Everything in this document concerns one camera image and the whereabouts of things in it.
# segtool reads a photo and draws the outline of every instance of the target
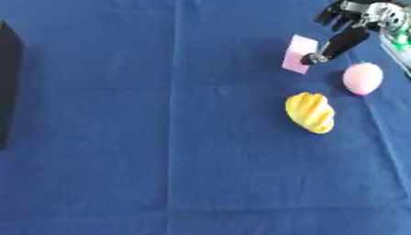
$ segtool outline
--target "pink ball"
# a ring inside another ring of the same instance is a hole
[[[353,94],[367,95],[380,86],[383,71],[369,62],[358,63],[347,69],[342,81]]]

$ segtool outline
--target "yellow plastic food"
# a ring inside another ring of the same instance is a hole
[[[325,134],[334,128],[335,111],[322,94],[291,96],[285,103],[285,110],[295,123],[316,134]]]

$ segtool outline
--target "pink block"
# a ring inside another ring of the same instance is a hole
[[[301,58],[308,53],[316,52],[317,46],[318,42],[314,39],[294,35],[290,47],[285,53],[283,68],[305,74],[308,71],[309,66],[303,65],[300,62]]]

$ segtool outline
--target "black box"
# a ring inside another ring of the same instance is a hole
[[[15,31],[0,21],[0,149],[7,144],[17,101],[22,50],[23,44]]]

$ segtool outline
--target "table surface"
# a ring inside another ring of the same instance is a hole
[[[294,34],[326,40],[329,1],[3,0],[26,44],[0,234],[408,235],[411,83],[374,35],[307,75]],[[350,95],[355,62],[382,86]],[[324,136],[284,99],[322,93]]]

